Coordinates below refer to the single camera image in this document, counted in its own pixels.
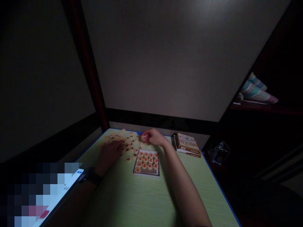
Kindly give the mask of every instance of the table surface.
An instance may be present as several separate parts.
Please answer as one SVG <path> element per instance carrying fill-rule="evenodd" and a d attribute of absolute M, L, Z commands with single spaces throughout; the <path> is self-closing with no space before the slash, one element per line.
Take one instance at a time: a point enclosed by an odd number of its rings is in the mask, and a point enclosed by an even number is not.
<path fill-rule="evenodd" d="M 100 144 L 105 136 L 121 130 L 108 129 L 76 162 L 81 168 L 95 164 Z M 83 218 L 84 226 L 182 226 L 169 170 L 163 149 L 160 146 L 143 146 L 143 150 L 158 151 L 160 178 L 135 176 L 133 152 L 124 153 L 105 174 L 102 183 L 93 195 Z M 237 219 L 223 195 L 204 157 L 196 158 L 178 152 L 184 167 L 192 178 L 206 207 L 213 226 L 239 226 Z"/>

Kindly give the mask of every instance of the dark wall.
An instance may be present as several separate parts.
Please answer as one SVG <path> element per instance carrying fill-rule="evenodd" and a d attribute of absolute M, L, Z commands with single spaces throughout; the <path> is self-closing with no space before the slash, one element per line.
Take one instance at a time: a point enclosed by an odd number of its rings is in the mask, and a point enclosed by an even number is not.
<path fill-rule="evenodd" d="M 60 0 L 14 3 L 2 20 L 0 161 L 95 112 Z"/>

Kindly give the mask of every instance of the forearm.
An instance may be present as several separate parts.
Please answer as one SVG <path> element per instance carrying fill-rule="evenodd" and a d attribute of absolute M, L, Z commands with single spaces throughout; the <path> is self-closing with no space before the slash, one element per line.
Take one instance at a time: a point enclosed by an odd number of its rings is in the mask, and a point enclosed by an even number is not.
<path fill-rule="evenodd" d="M 201 197 L 169 141 L 163 146 L 178 207 L 186 224 L 212 226 Z"/>
<path fill-rule="evenodd" d="M 89 203 L 89 199 L 95 191 L 96 185 L 90 181 L 84 181 L 60 206 L 51 217 L 46 226 L 80 226 L 81 218 Z"/>

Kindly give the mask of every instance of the fingers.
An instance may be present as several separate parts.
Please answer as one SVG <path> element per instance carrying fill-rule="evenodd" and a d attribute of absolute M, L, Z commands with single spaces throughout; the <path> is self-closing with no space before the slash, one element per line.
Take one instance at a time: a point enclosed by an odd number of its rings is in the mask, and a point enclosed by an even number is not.
<path fill-rule="evenodd" d="M 117 148 L 117 153 L 120 154 L 120 152 L 122 151 L 124 145 L 120 144 L 119 147 Z"/>
<path fill-rule="evenodd" d="M 143 142 L 149 143 L 150 136 L 147 135 L 146 138 L 141 139 Z"/>
<path fill-rule="evenodd" d="M 142 136 L 146 136 L 147 134 L 150 134 L 150 133 L 151 133 L 151 129 L 148 129 L 142 133 Z"/>
<path fill-rule="evenodd" d="M 116 143 L 113 145 L 116 149 L 125 141 L 124 140 L 119 140 L 119 141 L 115 141 Z"/>

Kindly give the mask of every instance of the white wall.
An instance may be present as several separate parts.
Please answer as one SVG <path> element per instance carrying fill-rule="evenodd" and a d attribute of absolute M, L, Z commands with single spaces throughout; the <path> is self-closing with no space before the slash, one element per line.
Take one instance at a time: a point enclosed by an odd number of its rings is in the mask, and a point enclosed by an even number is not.
<path fill-rule="evenodd" d="M 82 0 L 106 107 L 218 122 L 289 3 Z"/>
<path fill-rule="evenodd" d="M 0 161 L 95 112 L 60 0 L 20 1 L 7 23 Z"/>

